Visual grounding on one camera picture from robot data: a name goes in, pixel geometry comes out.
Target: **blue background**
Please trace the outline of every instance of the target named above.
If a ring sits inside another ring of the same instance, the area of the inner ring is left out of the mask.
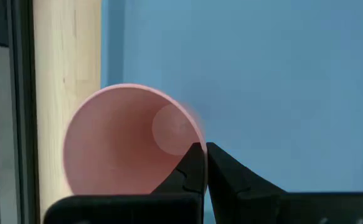
[[[104,0],[102,16],[102,87],[188,103],[285,190],[363,191],[363,1]]]

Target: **black frame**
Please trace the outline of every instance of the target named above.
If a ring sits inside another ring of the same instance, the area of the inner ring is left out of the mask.
[[[40,223],[32,0],[0,0],[0,15],[0,46],[10,54],[17,220]]]

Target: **pink cup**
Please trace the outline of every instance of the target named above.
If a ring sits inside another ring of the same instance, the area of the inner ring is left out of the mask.
[[[64,140],[65,173],[77,195],[150,194],[193,142],[207,153],[199,125],[176,100],[143,85],[113,85],[74,114]]]

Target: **blue wall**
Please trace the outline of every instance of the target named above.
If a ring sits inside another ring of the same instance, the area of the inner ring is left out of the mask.
[[[103,86],[190,104],[208,141],[286,190],[363,190],[363,1],[127,0],[121,24],[119,2],[103,3]]]

